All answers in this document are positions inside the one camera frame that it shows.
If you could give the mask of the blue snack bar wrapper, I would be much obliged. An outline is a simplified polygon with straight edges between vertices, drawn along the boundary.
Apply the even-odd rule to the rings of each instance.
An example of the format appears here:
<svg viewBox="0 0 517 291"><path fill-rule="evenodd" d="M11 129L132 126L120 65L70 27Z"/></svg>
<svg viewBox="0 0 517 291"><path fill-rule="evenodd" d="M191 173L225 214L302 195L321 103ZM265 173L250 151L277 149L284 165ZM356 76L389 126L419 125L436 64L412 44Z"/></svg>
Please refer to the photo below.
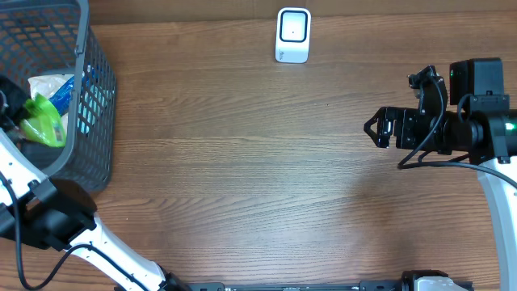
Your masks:
<svg viewBox="0 0 517 291"><path fill-rule="evenodd" d="M72 101L75 77L73 74L53 74L48 77L48 84L51 88L49 101L57 109L60 116L64 116L68 113Z"/></svg>

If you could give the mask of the green snack packet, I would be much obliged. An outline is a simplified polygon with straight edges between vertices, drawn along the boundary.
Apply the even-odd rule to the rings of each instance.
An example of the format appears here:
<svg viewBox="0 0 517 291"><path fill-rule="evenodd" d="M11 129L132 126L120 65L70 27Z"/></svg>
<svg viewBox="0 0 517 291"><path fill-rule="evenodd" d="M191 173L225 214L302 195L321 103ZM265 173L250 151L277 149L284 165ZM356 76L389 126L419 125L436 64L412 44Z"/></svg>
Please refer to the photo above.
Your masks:
<svg viewBox="0 0 517 291"><path fill-rule="evenodd" d="M19 127L27 140L53 148L65 146L66 132L61 115L47 98L36 94L36 97L28 99L23 107L28 117L20 121Z"/></svg>

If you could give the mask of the white barcode scanner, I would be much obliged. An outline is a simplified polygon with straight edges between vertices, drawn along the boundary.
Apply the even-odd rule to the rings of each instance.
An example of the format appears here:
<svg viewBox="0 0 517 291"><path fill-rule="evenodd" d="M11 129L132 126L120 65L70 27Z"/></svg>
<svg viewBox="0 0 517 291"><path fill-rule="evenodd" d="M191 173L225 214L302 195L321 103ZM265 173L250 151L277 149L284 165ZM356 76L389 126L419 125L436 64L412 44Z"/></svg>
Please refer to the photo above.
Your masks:
<svg viewBox="0 0 517 291"><path fill-rule="evenodd" d="M303 64L309 58L311 13L303 7L284 7L277 15L275 59Z"/></svg>

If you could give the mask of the dark grey plastic basket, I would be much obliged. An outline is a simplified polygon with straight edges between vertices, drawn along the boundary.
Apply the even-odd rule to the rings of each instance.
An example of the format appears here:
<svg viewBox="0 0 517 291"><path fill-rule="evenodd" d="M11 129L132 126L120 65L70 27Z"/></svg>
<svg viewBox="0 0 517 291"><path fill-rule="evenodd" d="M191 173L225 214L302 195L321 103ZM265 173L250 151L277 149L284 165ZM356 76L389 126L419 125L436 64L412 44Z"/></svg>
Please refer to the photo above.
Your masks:
<svg viewBox="0 0 517 291"><path fill-rule="evenodd" d="M90 25L87 0L3 1L1 75L23 90L25 158L88 192L111 178L116 75Z"/></svg>

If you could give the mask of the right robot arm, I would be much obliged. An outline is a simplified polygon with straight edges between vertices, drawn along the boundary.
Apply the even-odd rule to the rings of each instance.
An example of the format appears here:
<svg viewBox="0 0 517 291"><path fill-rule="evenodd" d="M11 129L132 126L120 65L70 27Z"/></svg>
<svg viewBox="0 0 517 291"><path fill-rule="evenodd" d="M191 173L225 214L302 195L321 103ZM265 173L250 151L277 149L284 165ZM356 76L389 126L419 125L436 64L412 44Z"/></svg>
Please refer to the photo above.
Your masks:
<svg viewBox="0 0 517 291"><path fill-rule="evenodd" d="M433 65L408 77L416 108L382 107L364 132L379 148L396 138L408 150L398 169L460 167L476 171L487 200L500 288L516 288L516 111L504 89L502 60L449 66L446 85Z"/></svg>

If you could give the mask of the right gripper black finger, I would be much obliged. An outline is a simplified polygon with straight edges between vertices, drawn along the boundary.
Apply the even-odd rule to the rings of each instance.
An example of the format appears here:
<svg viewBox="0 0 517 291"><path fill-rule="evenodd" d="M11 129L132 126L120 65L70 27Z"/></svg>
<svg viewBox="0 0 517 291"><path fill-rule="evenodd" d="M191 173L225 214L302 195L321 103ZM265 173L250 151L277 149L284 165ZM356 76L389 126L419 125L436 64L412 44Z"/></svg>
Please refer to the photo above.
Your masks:
<svg viewBox="0 0 517 291"><path fill-rule="evenodd" d="M396 107L382 107L369 120L369 124L387 124L394 121L398 116L398 108Z"/></svg>
<svg viewBox="0 0 517 291"><path fill-rule="evenodd" d="M376 147L389 148L390 121L369 120L364 124L364 132L372 139Z"/></svg>

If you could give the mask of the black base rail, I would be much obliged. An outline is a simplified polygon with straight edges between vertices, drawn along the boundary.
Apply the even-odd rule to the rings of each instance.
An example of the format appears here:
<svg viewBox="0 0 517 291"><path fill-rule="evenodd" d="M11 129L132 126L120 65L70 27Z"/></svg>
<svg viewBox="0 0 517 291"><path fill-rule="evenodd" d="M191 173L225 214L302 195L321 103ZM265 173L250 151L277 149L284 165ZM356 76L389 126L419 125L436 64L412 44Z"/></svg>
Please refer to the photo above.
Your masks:
<svg viewBox="0 0 517 291"><path fill-rule="evenodd" d="M168 274L157 288L145 290L187 291L410 291L410 290L468 290L473 291L470 281L454 281L447 273L436 270L405 271L397 280L362 280L354 284L315 285L224 285L220 282L184 283L177 276Z"/></svg>

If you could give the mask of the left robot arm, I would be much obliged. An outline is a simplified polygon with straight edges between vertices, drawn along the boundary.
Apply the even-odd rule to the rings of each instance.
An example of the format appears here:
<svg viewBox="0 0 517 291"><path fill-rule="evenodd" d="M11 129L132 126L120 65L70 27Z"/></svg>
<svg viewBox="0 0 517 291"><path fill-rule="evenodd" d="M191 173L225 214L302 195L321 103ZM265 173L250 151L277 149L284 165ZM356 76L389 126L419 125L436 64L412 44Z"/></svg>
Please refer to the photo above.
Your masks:
<svg viewBox="0 0 517 291"><path fill-rule="evenodd" d="M84 259L118 284L119 290L186 290L177 276L138 255L96 213L89 194L73 180L45 175L1 134L1 236L15 242L22 286L42 289L71 256ZM23 268L24 245L62 251L44 281L30 285Z"/></svg>

